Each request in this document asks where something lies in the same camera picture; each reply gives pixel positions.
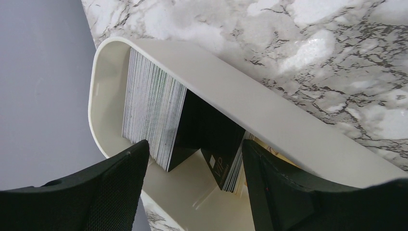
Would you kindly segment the stack of cards in tray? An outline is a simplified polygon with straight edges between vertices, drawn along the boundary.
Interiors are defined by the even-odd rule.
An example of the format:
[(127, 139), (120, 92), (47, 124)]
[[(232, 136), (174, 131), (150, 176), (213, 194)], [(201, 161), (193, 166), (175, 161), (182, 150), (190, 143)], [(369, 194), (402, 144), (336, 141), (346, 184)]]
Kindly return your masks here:
[(219, 132), (243, 129), (136, 49), (130, 50), (124, 138), (147, 140), (152, 158), (171, 171)]

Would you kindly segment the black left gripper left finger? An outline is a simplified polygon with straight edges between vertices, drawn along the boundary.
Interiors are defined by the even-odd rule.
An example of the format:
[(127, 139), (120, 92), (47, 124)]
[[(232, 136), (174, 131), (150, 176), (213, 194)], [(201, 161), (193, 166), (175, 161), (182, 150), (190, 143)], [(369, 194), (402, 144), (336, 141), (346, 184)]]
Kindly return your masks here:
[(149, 161), (142, 140), (40, 187), (0, 193), (3, 231), (130, 231)]

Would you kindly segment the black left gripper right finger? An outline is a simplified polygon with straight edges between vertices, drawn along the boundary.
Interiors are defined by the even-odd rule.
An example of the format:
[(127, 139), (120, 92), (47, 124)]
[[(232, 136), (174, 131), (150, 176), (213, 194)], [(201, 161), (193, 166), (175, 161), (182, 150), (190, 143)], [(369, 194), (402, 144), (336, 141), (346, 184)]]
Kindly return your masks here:
[(408, 181), (355, 188), (310, 174), (253, 140), (242, 143), (257, 231), (405, 231)]

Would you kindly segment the white oblong tray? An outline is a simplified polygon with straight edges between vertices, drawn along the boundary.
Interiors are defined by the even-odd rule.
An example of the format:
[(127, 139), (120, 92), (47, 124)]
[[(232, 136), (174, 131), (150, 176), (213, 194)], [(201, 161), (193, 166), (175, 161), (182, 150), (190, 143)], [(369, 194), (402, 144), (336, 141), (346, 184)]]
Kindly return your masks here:
[[(355, 188), (406, 172), (193, 44), (112, 37), (93, 61), (89, 126), (104, 156), (133, 142), (122, 135), (130, 50), (136, 49), (250, 133), (272, 155), (317, 177)], [(149, 156), (140, 199), (154, 231), (256, 231), (244, 171), (236, 193), (219, 189), (201, 150), (171, 171)]]

